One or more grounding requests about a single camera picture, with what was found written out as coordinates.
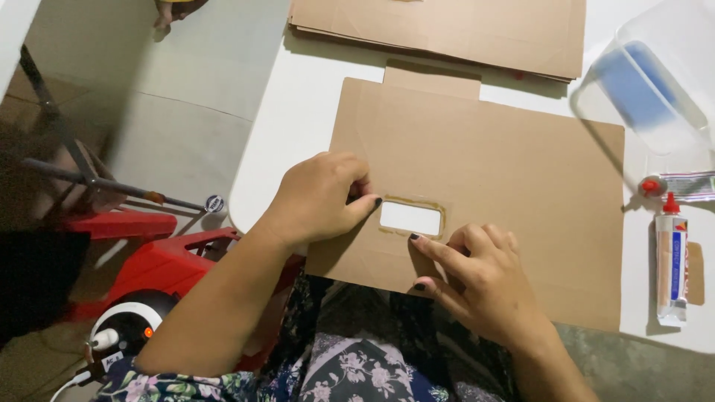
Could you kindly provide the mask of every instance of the floral pattern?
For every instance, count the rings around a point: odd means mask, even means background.
[[[94,401],[520,401],[508,354],[431,309],[431,300],[301,275],[259,373],[146,376],[124,358]]]

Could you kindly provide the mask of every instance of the red cap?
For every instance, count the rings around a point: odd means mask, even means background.
[[[655,180],[645,180],[641,183],[641,188],[648,195],[649,192],[658,191],[661,189],[661,184]]]
[[[675,195],[673,192],[668,193],[668,201],[663,205],[663,212],[668,212],[671,214],[676,214],[680,212],[680,205],[675,202]]]

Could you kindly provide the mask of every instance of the rectangular window cutout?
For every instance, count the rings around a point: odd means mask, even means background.
[[[424,235],[439,235],[442,214],[431,208],[383,202],[380,225]]]

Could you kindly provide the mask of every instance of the sleeve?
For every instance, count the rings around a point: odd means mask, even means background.
[[[134,358],[112,364],[107,381],[92,402],[203,402],[246,401],[255,394],[251,373],[231,373],[216,378],[158,374],[146,376],[134,366]]]

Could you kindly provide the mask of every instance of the glue tube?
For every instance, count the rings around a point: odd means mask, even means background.
[[[658,247],[658,322],[668,327],[686,325],[688,305],[688,220],[679,215],[672,192],[656,216]]]

